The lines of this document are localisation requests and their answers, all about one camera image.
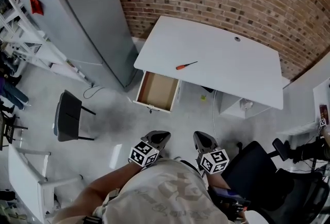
black office chair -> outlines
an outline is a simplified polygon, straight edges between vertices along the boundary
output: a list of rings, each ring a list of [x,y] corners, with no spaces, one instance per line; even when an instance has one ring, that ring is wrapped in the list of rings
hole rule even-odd
[[[57,104],[54,124],[54,134],[57,136],[58,141],[68,140],[94,140],[86,137],[79,137],[79,120],[81,109],[96,115],[93,111],[83,107],[81,100],[76,98],[70,92],[65,90],[60,97]]]
[[[329,195],[323,175],[277,170],[271,157],[287,159],[285,146],[273,142],[275,152],[267,154],[256,141],[229,163],[222,177],[239,195],[251,201],[248,210],[258,212],[269,224],[311,223]]]

gray floor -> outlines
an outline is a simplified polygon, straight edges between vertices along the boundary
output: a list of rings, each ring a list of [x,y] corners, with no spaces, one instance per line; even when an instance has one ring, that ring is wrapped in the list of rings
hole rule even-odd
[[[131,146],[137,143],[140,137],[152,130],[165,130],[172,134],[167,145],[170,157],[181,156],[195,165],[197,152],[192,140],[193,132],[199,130],[214,135],[213,94],[193,84],[185,83],[180,103],[174,106],[171,114],[156,111],[150,114],[148,109],[133,103],[138,85],[128,93],[102,89],[86,100],[83,98],[83,92],[88,88],[86,84],[31,65],[27,67],[18,88],[29,96],[32,106],[25,111],[16,110],[20,117],[19,123],[27,126],[28,130],[23,132],[22,142],[17,141],[15,144],[21,144],[22,148],[52,153],[47,168],[47,177],[50,180],[77,174],[84,177],[83,183],[70,184],[55,190],[62,206],[72,202],[84,185],[113,170],[110,164],[116,160],[112,156],[115,146],[121,148],[116,163],[118,168],[127,162]],[[83,106],[96,112],[96,116],[84,111],[81,115],[83,134],[96,138],[95,141],[58,142],[54,136],[52,125],[55,110],[65,89],[81,99]],[[206,95],[206,101],[201,100],[201,95]],[[218,142],[226,148],[230,157],[237,154],[235,144],[238,141],[246,145],[257,140],[266,151],[273,151],[271,143],[278,137],[275,133],[275,122],[272,110],[248,120],[219,117],[215,114]],[[6,173],[7,150],[0,152],[0,159],[1,172],[4,172],[0,177],[0,188],[10,188]],[[41,167],[40,162],[33,157],[31,159],[37,167]],[[278,167],[285,169],[308,169],[305,164],[299,163],[293,167],[291,161],[284,163],[279,158],[274,161]]]

open drawer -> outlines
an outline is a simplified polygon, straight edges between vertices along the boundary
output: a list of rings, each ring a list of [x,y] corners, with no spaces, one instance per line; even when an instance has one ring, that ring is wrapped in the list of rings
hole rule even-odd
[[[180,81],[164,75],[144,72],[140,89],[134,103],[151,109],[170,113]]]

